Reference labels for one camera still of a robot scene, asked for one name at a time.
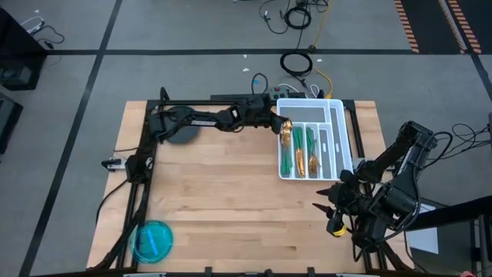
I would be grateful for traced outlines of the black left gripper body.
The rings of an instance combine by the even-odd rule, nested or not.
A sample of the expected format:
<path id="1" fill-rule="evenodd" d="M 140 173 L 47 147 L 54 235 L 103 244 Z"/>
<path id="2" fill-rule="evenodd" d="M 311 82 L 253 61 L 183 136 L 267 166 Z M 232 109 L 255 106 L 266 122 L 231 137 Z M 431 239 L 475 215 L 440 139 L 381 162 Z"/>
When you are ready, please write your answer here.
<path id="1" fill-rule="evenodd" d="M 269 95 L 259 95 L 245 102 L 245 124 L 246 126 L 271 127 L 272 111 L 271 98 Z"/>

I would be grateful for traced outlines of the black table bar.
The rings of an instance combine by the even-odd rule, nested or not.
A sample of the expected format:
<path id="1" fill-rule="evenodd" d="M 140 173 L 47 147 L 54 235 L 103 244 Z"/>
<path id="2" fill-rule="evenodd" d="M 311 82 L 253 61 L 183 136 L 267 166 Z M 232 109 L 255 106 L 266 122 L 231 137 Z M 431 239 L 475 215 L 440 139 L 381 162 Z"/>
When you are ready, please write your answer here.
<path id="1" fill-rule="evenodd" d="M 492 195 L 420 214 L 408 231 L 470 223 L 470 257 L 480 263 L 474 274 L 492 277 Z"/>

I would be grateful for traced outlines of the white paper sheet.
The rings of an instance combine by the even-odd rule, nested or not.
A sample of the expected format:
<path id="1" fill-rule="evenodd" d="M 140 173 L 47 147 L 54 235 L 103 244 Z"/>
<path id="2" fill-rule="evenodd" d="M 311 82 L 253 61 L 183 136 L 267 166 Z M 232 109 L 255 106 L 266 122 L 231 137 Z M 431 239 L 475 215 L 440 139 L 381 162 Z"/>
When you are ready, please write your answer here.
<path id="1" fill-rule="evenodd" d="M 439 253 L 437 227 L 406 232 L 407 241 L 412 249 L 437 255 Z"/>

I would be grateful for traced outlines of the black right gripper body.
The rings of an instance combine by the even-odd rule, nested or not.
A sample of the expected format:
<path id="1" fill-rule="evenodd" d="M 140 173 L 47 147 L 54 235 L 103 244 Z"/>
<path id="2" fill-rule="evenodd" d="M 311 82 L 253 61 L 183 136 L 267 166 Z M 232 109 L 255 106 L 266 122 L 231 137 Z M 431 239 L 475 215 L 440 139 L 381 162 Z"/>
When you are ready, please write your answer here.
<path id="1" fill-rule="evenodd" d="M 340 237 L 346 232 L 347 226 L 343 222 L 343 215 L 357 212 L 361 197 L 360 183 L 353 172 L 342 170 L 339 179 L 339 182 L 331 186 L 339 188 L 337 198 L 328 199 L 334 205 L 332 208 L 334 214 L 328 220 L 327 231 L 335 237 Z"/>

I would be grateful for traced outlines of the grey clamp bracket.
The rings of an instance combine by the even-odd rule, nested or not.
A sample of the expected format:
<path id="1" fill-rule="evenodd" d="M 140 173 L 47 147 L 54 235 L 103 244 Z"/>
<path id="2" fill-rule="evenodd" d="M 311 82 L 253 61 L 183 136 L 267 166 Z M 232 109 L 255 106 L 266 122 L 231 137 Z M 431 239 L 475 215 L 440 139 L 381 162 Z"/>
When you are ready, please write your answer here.
<path id="1" fill-rule="evenodd" d="M 107 160 L 103 160 L 101 165 L 109 172 L 125 169 L 127 159 L 111 157 Z"/>

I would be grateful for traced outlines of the blue transparent round plate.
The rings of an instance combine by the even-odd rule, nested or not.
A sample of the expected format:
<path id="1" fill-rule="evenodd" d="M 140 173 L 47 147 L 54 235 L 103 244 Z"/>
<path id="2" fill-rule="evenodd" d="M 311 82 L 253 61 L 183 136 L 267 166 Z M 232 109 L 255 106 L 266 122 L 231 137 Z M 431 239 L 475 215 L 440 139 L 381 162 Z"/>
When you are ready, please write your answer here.
<path id="1" fill-rule="evenodd" d="M 130 251 L 141 264 L 157 264 L 166 259 L 174 246 L 170 226 L 158 220 L 149 220 L 137 227 L 130 237 Z"/>

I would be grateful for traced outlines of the black round plate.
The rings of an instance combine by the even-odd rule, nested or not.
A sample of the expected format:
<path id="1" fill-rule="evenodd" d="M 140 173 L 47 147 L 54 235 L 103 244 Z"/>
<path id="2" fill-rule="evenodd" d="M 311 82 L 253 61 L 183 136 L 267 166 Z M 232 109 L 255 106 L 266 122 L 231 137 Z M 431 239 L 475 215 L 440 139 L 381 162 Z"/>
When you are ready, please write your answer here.
<path id="1" fill-rule="evenodd" d="M 189 106 L 178 105 L 171 107 L 168 111 L 191 112 L 194 111 L 194 109 Z M 198 136 L 199 132 L 199 127 L 185 126 L 180 128 L 172 137 L 168 138 L 167 141 L 176 145 L 188 144 Z"/>

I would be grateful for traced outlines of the black desk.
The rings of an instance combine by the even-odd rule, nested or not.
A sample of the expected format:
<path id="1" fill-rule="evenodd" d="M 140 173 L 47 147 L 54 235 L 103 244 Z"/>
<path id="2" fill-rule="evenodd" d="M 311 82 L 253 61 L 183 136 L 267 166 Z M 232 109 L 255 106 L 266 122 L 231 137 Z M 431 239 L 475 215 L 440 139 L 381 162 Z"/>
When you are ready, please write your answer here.
<path id="1" fill-rule="evenodd" d="M 47 51 L 0 7 L 0 85 L 10 91 L 34 90 Z"/>

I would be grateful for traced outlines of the grey power strip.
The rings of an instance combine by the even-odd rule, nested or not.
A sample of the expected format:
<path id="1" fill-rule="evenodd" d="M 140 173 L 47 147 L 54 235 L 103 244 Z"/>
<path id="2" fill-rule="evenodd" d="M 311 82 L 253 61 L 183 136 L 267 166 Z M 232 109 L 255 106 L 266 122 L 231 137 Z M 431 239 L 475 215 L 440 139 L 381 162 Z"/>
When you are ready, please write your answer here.
<path id="1" fill-rule="evenodd" d="M 277 100 L 279 98 L 287 98 L 290 89 L 286 86 L 275 86 L 270 87 L 267 90 L 267 93 L 270 95 L 272 100 Z"/>

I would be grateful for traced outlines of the black mat orange striped edges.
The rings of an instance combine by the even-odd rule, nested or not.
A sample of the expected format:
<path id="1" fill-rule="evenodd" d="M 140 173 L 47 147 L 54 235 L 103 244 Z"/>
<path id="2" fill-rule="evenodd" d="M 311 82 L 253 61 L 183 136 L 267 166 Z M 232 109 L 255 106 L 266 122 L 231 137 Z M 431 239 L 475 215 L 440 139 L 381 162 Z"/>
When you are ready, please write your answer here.
<path id="1" fill-rule="evenodd" d="M 412 52 L 492 55 L 492 0 L 393 0 Z"/>

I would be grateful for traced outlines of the white cutlery tray grey pads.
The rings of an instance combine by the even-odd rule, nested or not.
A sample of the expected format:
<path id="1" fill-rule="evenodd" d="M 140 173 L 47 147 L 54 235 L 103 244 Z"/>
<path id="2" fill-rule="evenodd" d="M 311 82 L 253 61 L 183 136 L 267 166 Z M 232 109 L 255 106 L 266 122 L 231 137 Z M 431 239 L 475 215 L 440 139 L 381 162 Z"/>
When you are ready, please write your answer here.
<path id="1" fill-rule="evenodd" d="M 292 121 L 291 147 L 283 149 L 278 137 L 281 179 L 336 182 L 342 170 L 353 170 L 341 100 L 280 98 L 277 113 Z"/>

